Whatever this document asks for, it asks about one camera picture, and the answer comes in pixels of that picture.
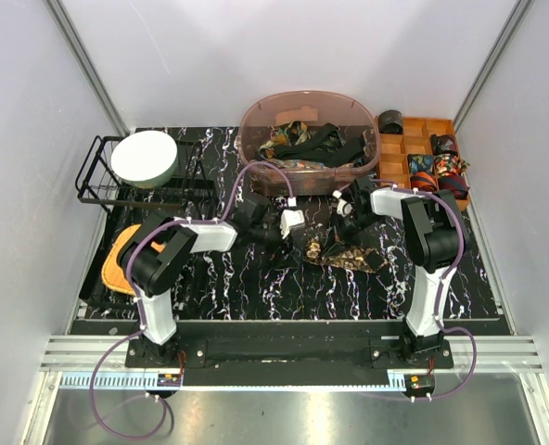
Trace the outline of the brown floral patterned tie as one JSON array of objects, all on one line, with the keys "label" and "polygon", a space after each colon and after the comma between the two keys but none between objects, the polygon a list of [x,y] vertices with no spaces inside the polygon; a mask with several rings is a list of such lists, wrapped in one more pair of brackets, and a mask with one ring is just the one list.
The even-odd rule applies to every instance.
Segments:
[{"label": "brown floral patterned tie", "polygon": [[334,239],[325,241],[316,237],[307,242],[304,260],[317,266],[365,273],[378,273],[389,265],[377,248],[348,246]]}]

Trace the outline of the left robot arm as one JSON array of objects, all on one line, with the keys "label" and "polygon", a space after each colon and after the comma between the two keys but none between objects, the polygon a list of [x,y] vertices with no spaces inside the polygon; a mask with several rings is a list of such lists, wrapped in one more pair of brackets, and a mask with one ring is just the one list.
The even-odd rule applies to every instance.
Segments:
[{"label": "left robot arm", "polygon": [[278,248],[290,235],[293,210],[274,211],[269,199],[251,194],[213,220],[152,213],[121,247],[117,265],[134,291],[140,337],[146,356],[157,366],[171,365],[178,345],[172,312],[172,287],[189,258],[198,253],[227,252],[249,244]]}]

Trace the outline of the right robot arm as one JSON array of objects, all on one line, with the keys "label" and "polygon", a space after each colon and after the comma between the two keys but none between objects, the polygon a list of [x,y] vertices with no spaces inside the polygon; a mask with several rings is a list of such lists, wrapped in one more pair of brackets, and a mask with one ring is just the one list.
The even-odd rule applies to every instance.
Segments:
[{"label": "right robot arm", "polygon": [[415,266],[411,307],[402,322],[399,356],[419,367],[441,350],[443,310],[468,234],[449,191],[407,189],[391,181],[359,178],[333,192],[335,237],[349,244],[357,234],[384,218],[400,220],[407,258]]}]

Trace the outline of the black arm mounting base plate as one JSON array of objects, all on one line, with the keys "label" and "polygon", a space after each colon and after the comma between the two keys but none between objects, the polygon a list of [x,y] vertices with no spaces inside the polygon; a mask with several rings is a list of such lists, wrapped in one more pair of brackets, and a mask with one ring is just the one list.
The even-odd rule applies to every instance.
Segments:
[{"label": "black arm mounting base plate", "polygon": [[187,369],[221,362],[348,362],[368,368],[453,368],[442,334],[414,339],[401,321],[182,321],[162,346],[128,344],[129,368]]}]

